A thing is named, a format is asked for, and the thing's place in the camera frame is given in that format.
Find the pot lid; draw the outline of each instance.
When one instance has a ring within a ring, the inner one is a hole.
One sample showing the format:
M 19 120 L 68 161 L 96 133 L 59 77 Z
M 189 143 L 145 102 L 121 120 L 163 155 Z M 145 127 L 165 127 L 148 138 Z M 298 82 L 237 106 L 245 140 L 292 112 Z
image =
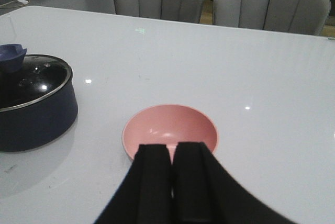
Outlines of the pot lid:
M 0 46 L 0 112 L 37 103 L 56 93 L 72 78 L 70 66 L 62 59 L 25 55 L 27 49 L 18 45 Z

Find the floor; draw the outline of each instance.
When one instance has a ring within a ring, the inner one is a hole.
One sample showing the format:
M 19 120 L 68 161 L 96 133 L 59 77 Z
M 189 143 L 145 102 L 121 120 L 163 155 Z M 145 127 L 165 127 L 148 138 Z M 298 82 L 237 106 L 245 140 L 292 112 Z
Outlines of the floor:
M 114 14 L 113 0 L 29 0 L 28 5 L 47 6 L 56 8 L 67 8 Z M 0 8 L 0 15 L 14 10 L 15 8 Z M 211 25 L 213 20 L 213 1 L 204 0 L 201 24 Z M 335 17 L 329 17 L 321 33 L 322 36 L 335 37 Z

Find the wooden floor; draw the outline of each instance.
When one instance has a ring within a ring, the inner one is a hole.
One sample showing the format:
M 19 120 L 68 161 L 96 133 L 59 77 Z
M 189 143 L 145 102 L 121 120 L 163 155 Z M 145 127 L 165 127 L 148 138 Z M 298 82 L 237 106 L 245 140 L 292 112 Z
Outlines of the wooden floor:
M 213 23 L 213 1 L 204 0 L 203 11 L 200 18 L 201 24 L 212 24 Z M 330 16 L 326 21 L 321 34 L 324 37 L 335 37 L 335 17 Z

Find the table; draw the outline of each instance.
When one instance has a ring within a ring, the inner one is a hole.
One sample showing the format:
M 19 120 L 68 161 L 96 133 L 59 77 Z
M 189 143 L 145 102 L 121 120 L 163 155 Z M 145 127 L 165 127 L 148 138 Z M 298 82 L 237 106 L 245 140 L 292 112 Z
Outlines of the table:
M 36 150 L 0 153 L 0 223 L 93 223 L 130 167 L 122 129 L 183 104 L 217 126 L 216 158 L 303 224 L 335 221 L 335 40 L 29 6 L 0 43 L 72 67 L 76 122 Z

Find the bowl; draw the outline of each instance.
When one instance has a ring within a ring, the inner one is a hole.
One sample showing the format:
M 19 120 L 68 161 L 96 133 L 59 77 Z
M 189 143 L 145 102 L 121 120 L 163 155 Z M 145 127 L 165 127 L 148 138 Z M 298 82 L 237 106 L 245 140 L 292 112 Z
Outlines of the bowl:
M 204 142 L 213 153 L 218 133 L 200 111 L 184 105 L 156 105 L 135 114 L 125 125 L 122 143 L 133 160 L 140 144 L 166 144 L 171 161 L 179 142 Z

